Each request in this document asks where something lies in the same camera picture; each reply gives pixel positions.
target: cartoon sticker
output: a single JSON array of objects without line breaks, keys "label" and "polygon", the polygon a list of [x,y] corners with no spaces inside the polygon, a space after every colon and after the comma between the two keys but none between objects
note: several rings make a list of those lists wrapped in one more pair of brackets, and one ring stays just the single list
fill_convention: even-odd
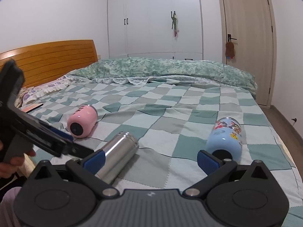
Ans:
[{"label": "cartoon sticker", "polygon": [[241,128],[233,121],[230,122],[230,126],[228,126],[228,128],[233,129],[234,132],[236,132],[238,135],[240,135],[241,133]]},{"label": "cartoon sticker", "polygon": [[235,133],[235,132],[230,133],[230,136],[236,140],[239,140],[237,137],[237,133]]},{"label": "cartoon sticker", "polygon": [[218,121],[213,129],[216,130],[222,127],[227,127],[227,123],[225,121]]}]

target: human hand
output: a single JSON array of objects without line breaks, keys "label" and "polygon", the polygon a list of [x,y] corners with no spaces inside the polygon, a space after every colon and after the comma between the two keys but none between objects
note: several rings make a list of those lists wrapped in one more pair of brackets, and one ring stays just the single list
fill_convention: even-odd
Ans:
[{"label": "human hand", "polygon": [[[3,143],[0,141],[0,151],[3,148]],[[26,153],[28,156],[35,156],[36,152],[32,149],[31,151]],[[24,155],[21,157],[13,157],[11,158],[10,164],[0,163],[0,177],[10,178],[12,174],[14,174],[18,166],[22,166],[24,163]]]}]

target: logo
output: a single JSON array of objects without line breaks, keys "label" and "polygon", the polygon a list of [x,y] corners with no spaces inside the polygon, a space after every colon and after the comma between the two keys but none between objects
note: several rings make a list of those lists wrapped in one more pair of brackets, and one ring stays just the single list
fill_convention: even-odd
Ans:
[{"label": "logo", "polygon": [[153,197],[155,194],[156,194],[155,192],[149,192],[147,195],[148,195],[149,197]]}]

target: pillow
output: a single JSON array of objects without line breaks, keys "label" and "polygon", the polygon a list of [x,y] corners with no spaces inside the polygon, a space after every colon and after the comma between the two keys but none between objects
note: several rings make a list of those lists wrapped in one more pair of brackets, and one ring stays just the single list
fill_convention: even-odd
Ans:
[{"label": "pillow", "polygon": [[45,96],[50,93],[54,93],[60,90],[63,90],[72,82],[71,79],[68,79],[66,76],[62,76],[54,81],[41,84],[37,87],[30,87],[27,89],[27,92],[23,95],[23,104],[22,106],[32,103],[38,98]]}]

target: wooden floor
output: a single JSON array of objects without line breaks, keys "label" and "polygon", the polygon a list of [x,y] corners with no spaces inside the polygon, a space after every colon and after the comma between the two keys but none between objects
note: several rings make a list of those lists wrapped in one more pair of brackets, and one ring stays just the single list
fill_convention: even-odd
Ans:
[{"label": "wooden floor", "polygon": [[303,178],[303,144],[297,138],[297,134],[293,131],[289,123],[285,123],[284,118],[274,108],[266,109],[262,108],[267,119],[278,133],[287,149],[289,150],[295,164],[297,165],[298,171]]}]

